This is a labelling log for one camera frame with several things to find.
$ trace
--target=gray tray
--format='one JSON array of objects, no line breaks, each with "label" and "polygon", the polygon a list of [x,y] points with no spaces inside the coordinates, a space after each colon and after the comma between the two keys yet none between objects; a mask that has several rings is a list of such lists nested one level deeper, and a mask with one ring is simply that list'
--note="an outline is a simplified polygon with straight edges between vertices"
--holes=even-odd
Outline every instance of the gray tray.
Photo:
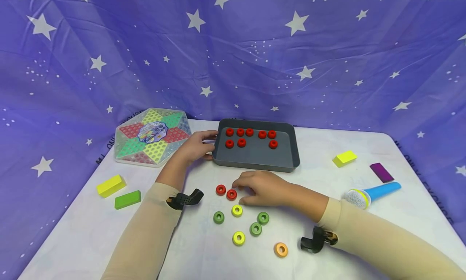
[{"label": "gray tray", "polygon": [[[233,136],[227,136],[226,130],[232,128],[235,131]],[[236,130],[243,128],[254,129],[254,135],[242,137],[236,135]],[[276,149],[269,148],[271,139],[266,137],[260,139],[260,130],[275,130],[278,142]],[[238,147],[240,138],[246,140],[246,146]],[[233,140],[233,148],[227,148],[225,142]],[[214,162],[220,166],[247,168],[256,170],[268,170],[276,172],[292,172],[300,164],[298,145],[294,127],[288,123],[275,123],[266,121],[222,119],[218,125],[218,136],[215,140],[215,150],[212,152]]]}]

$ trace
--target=beige sleeve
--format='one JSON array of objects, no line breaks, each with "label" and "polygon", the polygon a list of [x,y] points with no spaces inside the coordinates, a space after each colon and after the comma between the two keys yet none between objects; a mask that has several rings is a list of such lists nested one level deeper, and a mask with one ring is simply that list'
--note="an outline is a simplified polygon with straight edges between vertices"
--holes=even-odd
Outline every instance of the beige sleeve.
[{"label": "beige sleeve", "polygon": [[338,236],[333,247],[359,256],[390,279],[466,279],[466,273],[435,247],[346,200],[330,198],[318,225]]},{"label": "beige sleeve", "polygon": [[166,203],[175,188],[154,183],[116,244],[101,280],[154,280],[178,223],[181,210]]}]

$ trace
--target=red ring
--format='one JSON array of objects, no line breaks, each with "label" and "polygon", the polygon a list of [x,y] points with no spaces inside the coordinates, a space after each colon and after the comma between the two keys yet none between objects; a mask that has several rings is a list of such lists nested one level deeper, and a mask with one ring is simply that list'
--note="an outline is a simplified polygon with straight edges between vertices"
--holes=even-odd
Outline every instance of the red ring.
[{"label": "red ring", "polygon": [[254,135],[254,129],[252,129],[252,128],[246,129],[246,135],[247,136],[253,136]]},{"label": "red ring", "polygon": [[234,141],[231,140],[231,139],[227,140],[227,141],[225,142],[225,146],[226,146],[227,148],[233,148],[233,147],[234,147]]},{"label": "red ring", "polygon": [[243,136],[244,135],[244,129],[238,128],[238,130],[236,130],[236,135],[237,136]]},{"label": "red ring", "polygon": [[215,188],[215,192],[217,195],[222,196],[227,192],[227,189],[225,188],[224,185],[218,185],[217,188]]},{"label": "red ring", "polygon": [[276,149],[278,147],[278,142],[276,140],[271,140],[269,142],[269,148]]},{"label": "red ring", "polygon": [[275,137],[277,136],[277,133],[274,132],[273,130],[270,130],[269,131],[269,134],[267,135],[270,139],[275,139]]},{"label": "red ring", "polygon": [[228,198],[228,200],[230,200],[230,201],[235,200],[235,199],[236,199],[236,191],[233,190],[233,189],[228,190],[228,192],[227,192],[227,198]]},{"label": "red ring", "polygon": [[226,135],[227,136],[233,136],[234,135],[234,130],[232,128],[227,129]]},{"label": "red ring", "polygon": [[245,146],[246,146],[246,140],[243,139],[243,138],[238,139],[238,146],[239,146],[240,148],[245,147]]},{"label": "red ring", "polygon": [[261,130],[258,134],[259,138],[261,139],[264,139],[267,137],[267,132],[265,132],[264,130]]}]

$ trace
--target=wooden block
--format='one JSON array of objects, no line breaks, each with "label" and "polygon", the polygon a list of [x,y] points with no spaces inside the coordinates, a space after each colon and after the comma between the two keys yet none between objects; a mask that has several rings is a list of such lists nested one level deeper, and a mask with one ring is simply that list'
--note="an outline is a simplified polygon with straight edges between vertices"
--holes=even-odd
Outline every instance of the wooden block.
[{"label": "wooden block", "polygon": [[344,152],[343,154],[337,155],[333,159],[333,163],[337,165],[337,167],[341,168],[346,164],[351,163],[352,161],[356,160],[357,156],[352,151]]},{"label": "wooden block", "polygon": [[117,192],[126,186],[125,180],[120,175],[111,177],[107,181],[97,186],[97,193],[104,198],[107,198],[111,194]]},{"label": "wooden block", "polygon": [[371,169],[376,173],[377,177],[379,177],[380,181],[383,183],[393,181],[393,177],[390,173],[381,165],[381,163],[373,163],[371,164]]},{"label": "wooden block", "polygon": [[115,198],[115,209],[122,209],[141,202],[141,191],[137,190]]}]

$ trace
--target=microphone grille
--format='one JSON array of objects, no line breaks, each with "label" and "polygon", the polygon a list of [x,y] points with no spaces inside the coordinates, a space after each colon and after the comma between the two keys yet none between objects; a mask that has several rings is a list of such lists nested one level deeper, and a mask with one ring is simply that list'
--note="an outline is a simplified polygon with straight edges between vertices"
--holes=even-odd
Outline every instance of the microphone grille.
[{"label": "microphone grille", "polygon": [[346,192],[343,199],[361,209],[366,209],[370,204],[369,198],[365,198],[361,191],[355,189]]}]

